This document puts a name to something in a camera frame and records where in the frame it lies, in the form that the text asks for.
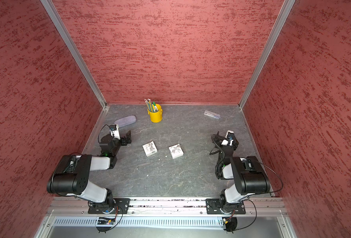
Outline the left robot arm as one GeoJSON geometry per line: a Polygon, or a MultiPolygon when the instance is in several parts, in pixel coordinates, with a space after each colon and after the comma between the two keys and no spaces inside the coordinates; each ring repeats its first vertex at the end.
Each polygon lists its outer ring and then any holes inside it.
{"type": "Polygon", "coordinates": [[[99,142],[101,155],[64,155],[47,184],[47,192],[58,196],[74,196],[88,203],[89,214],[127,214],[129,198],[115,199],[112,191],[89,180],[91,171],[111,170],[122,146],[132,142],[131,131],[123,137],[113,132],[99,142]]]}

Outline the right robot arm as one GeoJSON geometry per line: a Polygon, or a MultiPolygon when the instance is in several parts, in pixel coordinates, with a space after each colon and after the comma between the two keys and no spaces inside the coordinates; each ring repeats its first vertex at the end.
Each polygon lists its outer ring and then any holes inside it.
{"type": "Polygon", "coordinates": [[[215,167],[217,179],[234,182],[221,192],[218,207],[222,213],[233,214],[250,196],[270,193],[270,181],[257,157],[235,157],[234,142],[227,138],[215,135],[212,141],[217,151],[211,154],[218,154],[215,167]]]}

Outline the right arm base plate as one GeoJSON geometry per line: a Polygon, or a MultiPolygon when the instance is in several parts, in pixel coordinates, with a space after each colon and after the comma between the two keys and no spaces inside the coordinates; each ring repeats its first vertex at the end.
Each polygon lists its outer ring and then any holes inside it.
{"type": "Polygon", "coordinates": [[[208,198],[205,200],[207,214],[239,214],[243,215],[246,213],[244,204],[241,203],[227,203],[222,199],[208,198]]]}

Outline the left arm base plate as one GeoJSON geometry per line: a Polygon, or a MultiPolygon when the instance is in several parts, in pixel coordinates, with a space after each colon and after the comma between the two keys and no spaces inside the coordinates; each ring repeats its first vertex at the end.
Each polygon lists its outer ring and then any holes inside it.
{"type": "Polygon", "coordinates": [[[88,214],[113,215],[116,213],[127,214],[130,205],[129,198],[114,198],[112,204],[107,202],[88,202],[88,214]]]}

